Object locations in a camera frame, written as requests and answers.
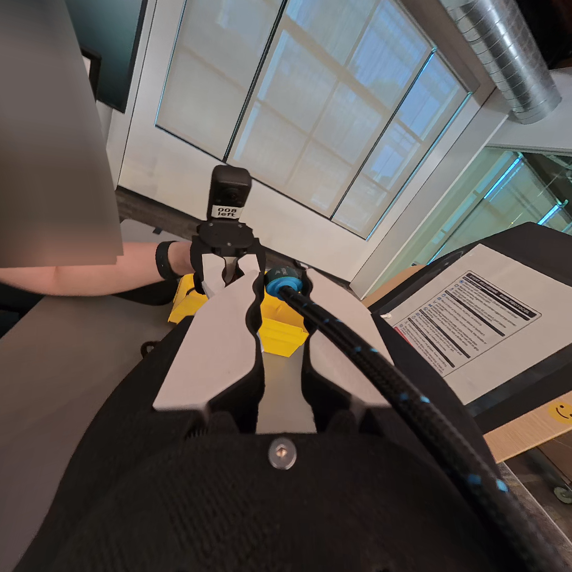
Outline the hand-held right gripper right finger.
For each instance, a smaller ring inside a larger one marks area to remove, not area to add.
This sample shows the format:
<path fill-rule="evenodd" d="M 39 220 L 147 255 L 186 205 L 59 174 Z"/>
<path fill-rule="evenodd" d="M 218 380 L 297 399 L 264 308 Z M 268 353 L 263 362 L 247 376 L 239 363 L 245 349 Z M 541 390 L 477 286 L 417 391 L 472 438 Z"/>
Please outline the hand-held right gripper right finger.
<path fill-rule="evenodd" d="M 391 364 L 393 360 L 384 344 L 370 311 L 353 294 L 332 282 L 315 269 L 306 271 L 312 302 L 339 318 L 362 339 L 378 350 Z M 382 406 L 390 404 L 350 359 L 320 331 L 309 337 L 310 373 L 333 382 L 335 390 L 349 395 L 350 404 Z"/>

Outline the printed instruction sheet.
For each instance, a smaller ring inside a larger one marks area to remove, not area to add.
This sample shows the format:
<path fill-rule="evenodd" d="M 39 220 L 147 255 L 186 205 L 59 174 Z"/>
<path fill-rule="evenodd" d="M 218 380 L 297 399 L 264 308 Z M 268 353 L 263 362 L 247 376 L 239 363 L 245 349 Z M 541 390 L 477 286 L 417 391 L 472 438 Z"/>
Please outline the printed instruction sheet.
<path fill-rule="evenodd" d="M 540 311 L 467 271 L 392 327 L 446 377 L 541 317 Z"/>

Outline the black wristband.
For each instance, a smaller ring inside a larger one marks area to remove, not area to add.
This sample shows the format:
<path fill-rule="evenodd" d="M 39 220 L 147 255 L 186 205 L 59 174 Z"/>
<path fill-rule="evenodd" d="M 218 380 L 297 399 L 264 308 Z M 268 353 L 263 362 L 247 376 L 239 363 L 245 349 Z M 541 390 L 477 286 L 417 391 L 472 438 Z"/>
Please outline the black wristband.
<path fill-rule="evenodd" d="M 160 242 L 155 250 L 155 262 L 159 275 L 165 281 L 179 281 L 181 276 L 177 274 L 169 261 L 169 248 L 176 241 Z"/>

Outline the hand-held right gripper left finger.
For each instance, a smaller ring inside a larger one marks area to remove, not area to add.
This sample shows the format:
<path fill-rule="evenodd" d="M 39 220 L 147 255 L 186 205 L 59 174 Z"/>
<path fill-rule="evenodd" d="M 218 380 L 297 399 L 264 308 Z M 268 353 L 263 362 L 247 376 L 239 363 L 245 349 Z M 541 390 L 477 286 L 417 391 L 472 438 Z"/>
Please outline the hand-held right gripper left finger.
<path fill-rule="evenodd" d="M 155 411 L 241 414 L 260 403 L 263 290 L 263 275 L 250 270 L 196 312 L 154 399 Z"/>

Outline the protocol sheet on stand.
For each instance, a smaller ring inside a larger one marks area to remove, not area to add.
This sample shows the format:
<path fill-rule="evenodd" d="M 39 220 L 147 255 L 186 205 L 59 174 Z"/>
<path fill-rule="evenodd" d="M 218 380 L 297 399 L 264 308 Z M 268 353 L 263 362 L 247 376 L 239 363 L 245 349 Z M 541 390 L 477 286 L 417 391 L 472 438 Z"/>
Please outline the protocol sheet on stand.
<path fill-rule="evenodd" d="M 571 385 L 571 364 L 565 364 L 565 361 L 566 349 L 563 348 L 560 355 L 548 357 L 544 366 L 533 367 L 522 375 L 522 379 L 528 382 L 534 375 L 546 372 L 538 383 L 527 386 L 530 390 L 539 388 L 540 397 L 526 397 L 525 389 L 514 391 L 475 416 L 480 427 L 495 425 L 483 436 L 497 462 L 559 439 L 571 431 L 571 425 L 554 420 L 547 411 L 548 404 L 553 402 L 571 404 L 571 391 L 564 392 L 556 387 Z"/>
<path fill-rule="evenodd" d="M 441 377 L 489 433 L 571 391 L 571 236 L 525 223 L 463 246 L 415 271 L 375 315 L 406 331 L 422 312 L 454 305 L 487 341 L 455 341 Z"/>

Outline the yellow plastic bin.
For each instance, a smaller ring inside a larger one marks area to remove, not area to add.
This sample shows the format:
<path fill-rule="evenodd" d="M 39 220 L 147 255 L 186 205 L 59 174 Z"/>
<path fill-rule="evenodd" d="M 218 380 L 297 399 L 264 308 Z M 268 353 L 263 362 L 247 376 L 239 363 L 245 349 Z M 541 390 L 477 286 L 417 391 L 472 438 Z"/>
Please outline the yellow plastic bin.
<path fill-rule="evenodd" d="M 187 316 L 194 316 L 208 301 L 195 290 L 194 275 L 184 275 L 177 287 L 168 322 L 179 324 Z M 262 325 L 259 336 L 263 350 L 268 354 L 290 357 L 304 345 L 308 332 L 301 315 L 286 302 L 267 293 L 261 303 Z"/>

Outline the large paned window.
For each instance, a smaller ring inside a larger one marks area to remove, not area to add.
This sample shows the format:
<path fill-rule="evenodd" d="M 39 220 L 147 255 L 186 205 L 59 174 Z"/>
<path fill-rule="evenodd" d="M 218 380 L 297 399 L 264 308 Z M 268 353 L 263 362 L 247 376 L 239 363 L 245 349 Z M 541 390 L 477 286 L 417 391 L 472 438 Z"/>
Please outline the large paned window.
<path fill-rule="evenodd" d="M 367 240 L 471 95 L 399 1 L 185 1 L 156 125 Z"/>

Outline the metal ventilation duct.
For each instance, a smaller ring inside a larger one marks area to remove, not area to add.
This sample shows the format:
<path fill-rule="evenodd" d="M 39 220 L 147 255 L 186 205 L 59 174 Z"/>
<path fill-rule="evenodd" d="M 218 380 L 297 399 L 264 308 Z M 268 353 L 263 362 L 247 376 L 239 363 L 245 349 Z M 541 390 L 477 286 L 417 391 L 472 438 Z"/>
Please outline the metal ventilation duct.
<path fill-rule="evenodd" d="M 440 3 L 518 123 L 537 123 L 558 107 L 561 94 L 516 1 Z"/>

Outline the person's left forearm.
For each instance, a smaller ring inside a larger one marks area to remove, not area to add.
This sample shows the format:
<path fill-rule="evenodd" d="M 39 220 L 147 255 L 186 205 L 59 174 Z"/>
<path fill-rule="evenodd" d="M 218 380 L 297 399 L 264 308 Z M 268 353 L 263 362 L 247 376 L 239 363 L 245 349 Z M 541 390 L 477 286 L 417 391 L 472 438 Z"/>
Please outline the person's left forearm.
<path fill-rule="evenodd" d="M 115 264 L 2 268 L 3 284 L 47 296 L 105 296 L 162 282 L 154 243 L 124 243 Z"/>

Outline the glass wall panel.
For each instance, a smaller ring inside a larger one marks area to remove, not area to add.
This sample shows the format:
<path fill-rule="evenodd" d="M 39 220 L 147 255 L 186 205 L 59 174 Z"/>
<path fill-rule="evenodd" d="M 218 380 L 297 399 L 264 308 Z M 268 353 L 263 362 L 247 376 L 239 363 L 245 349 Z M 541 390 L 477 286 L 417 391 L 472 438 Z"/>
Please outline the glass wall panel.
<path fill-rule="evenodd" d="M 411 263 L 528 222 L 571 234 L 571 155 L 486 147 L 422 225 Z"/>

